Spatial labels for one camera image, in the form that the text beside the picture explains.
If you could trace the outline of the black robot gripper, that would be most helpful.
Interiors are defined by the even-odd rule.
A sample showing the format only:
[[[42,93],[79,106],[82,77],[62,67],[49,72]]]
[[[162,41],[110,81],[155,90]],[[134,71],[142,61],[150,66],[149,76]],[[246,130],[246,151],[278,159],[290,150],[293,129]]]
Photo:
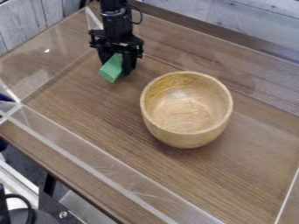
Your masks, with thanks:
[[[102,64],[115,53],[123,54],[123,75],[129,76],[137,68],[137,58],[143,58],[145,41],[134,34],[131,10],[102,11],[103,28],[91,29],[90,46],[98,49]]]

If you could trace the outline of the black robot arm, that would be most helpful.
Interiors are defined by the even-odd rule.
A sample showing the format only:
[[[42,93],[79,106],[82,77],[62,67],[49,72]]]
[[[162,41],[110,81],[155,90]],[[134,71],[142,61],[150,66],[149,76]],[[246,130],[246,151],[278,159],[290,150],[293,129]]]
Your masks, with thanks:
[[[115,81],[137,69],[137,60],[143,58],[145,41],[134,34],[133,4],[129,0],[99,0],[99,15],[103,28],[91,29],[90,46],[98,49],[101,72]]]

